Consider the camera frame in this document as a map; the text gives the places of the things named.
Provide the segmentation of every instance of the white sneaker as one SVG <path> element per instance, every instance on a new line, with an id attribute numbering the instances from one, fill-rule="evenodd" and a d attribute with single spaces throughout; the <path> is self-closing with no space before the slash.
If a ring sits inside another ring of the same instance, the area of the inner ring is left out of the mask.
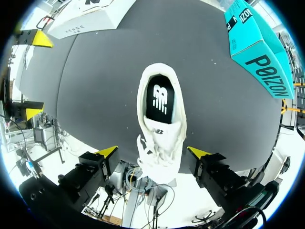
<path id="1" fill-rule="evenodd" d="M 141 135 L 137 138 L 138 164 L 157 184 L 168 184 L 180 168 L 186 137 L 186 115 L 175 71 L 163 63 L 148 66 L 140 80 L 137 114 Z"/>

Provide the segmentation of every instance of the metal stand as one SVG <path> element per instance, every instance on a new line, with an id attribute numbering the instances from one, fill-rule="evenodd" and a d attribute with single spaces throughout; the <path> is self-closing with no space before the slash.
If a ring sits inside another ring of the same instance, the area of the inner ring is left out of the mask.
<path id="1" fill-rule="evenodd" d="M 45 159 L 46 157 L 48 157 L 48 156 L 54 154 L 54 153 L 57 152 L 57 151 L 59 152 L 59 157 L 61 158 L 61 163 L 62 163 L 62 164 L 65 163 L 65 161 L 62 159 L 61 147 L 58 147 L 58 148 L 56 148 L 56 149 L 54 149 L 54 150 L 48 152 L 47 154 L 43 155 L 42 157 L 36 159 L 34 162 L 38 163 L 38 162 L 42 161 L 43 159 Z"/>

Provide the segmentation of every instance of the shoelace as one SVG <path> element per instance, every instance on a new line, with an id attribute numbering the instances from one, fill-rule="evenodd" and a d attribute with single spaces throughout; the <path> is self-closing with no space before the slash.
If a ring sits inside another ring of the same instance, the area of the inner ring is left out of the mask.
<path id="1" fill-rule="evenodd" d="M 137 138 L 137 145 L 139 150 L 140 158 L 138 158 L 139 165 L 161 165 L 161 166 L 170 166 L 173 163 L 173 160 L 165 153 L 165 151 L 158 147 L 154 141 L 145 141 L 145 139 L 141 139 L 139 135 Z"/>

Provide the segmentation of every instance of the black platform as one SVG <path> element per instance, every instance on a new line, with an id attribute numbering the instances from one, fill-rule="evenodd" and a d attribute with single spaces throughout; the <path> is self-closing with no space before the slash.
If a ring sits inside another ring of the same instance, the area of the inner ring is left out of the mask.
<path id="1" fill-rule="evenodd" d="M 180 81 L 185 148 L 219 152 L 235 171 L 268 159 L 281 100 L 230 58 L 222 11 L 198 0 L 138 0 L 116 30 L 52 40 L 53 49 L 35 48 L 20 88 L 84 143 L 118 145 L 121 159 L 136 163 L 139 81 L 148 65 L 163 62 Z"/>

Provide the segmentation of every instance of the black insole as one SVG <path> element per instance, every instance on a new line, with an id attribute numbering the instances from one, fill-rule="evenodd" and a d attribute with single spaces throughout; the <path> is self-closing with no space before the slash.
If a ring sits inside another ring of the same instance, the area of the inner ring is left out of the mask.
<path id="1" fill-rule="evenodd" d="M 146 117 L 161 123 L 172 123 L 174 89 L 164 75 L 154 76 L 147 85 Z"/>

